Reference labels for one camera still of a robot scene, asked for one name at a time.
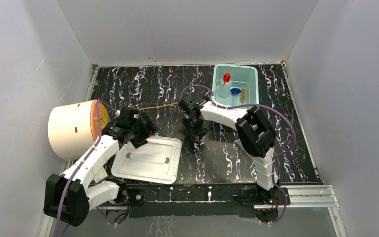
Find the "cylindrical container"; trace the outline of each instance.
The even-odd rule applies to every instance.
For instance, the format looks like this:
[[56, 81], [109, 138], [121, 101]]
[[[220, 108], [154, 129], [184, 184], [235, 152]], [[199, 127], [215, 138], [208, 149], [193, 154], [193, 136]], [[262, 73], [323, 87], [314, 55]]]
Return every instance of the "cylindrical container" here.
[[222, 98], [228, 97], [230, 95], [230, 88], [231, 88], [230, 74], [226, 73], [223, 76], [223, 81], [219, 85], [219, 96]]
[[98, 137], [97, 109], [102, 128], [109, 116], [104, 105], [97, 100], [54, 108], [48, 119], [48, 140], [53, 151], [64, 160], [77, 160], [92, 146]]

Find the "white tray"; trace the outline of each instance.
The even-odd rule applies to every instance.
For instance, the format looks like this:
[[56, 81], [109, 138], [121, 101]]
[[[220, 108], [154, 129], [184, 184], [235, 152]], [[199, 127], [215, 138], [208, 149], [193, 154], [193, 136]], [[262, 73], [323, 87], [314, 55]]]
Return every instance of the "white tray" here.
[[118, 178], [172, 184], [177, 179], [182, 142], [177, 138], [150, 137], [135, 149], [127, 143], [115, 155], [111, 173]]

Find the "light blue bin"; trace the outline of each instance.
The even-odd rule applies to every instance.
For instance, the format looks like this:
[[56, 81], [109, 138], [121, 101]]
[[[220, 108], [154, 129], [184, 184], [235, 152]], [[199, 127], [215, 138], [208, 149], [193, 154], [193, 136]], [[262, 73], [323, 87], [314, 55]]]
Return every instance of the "light blue bin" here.
[[[240, 94], [223, 98], [219, 95], [219, 84], [223, 81], [223, 76], [229, 73], [231, 88], [246, 88], [245, 102], [240, 102]], [[242, 104], [259, 104], [258, 70], [254, 67], [217, 64], [213, 72], [213, 99], [220, 104], [236, 106]]]

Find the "blue scrubber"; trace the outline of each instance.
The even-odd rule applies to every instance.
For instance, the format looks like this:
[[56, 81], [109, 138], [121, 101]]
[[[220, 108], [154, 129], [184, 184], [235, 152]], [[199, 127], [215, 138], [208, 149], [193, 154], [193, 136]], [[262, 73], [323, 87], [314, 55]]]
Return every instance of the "blue scrubber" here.
[[232, 88], [232, 89], [230, 89], [230, 92], [231, 92], [232, 95], [238, 95], [242, 91], [239, 88]]

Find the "black marble table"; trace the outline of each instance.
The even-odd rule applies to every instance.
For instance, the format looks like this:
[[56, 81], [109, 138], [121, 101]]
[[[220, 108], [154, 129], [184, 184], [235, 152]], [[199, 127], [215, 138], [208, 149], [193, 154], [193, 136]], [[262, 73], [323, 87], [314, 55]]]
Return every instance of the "black marble table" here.
[[[297, 133], [297, 147], [277, 162], [282, 183], [317, 183], [304, 135], [285, 81], [283, 68], [252, 65], [258, 70], [260, 103], [284, 114]], [[176, 102], [182, 89], [191, 84], [211, 88], [213, 66], [156, 66], [99, 68], [91, 99], [107, 102], [116, 109], [158, 106]], [[199, 98], [205, 89], [194, 87], [189, 93]], [[255, 183], [252, 160], [236, 145], [236, 133], [226, 126], [209, 122], [209, 132], [200, 145], [191, 142], [181, 123], [184, 115], [178, 106], [147, 110], [158, 126], [159, 136], [182, 141], [176, 184]], [[288, 126], [276, 115], [265, 112], [277, 131], [276, 153], [292, 141]]]

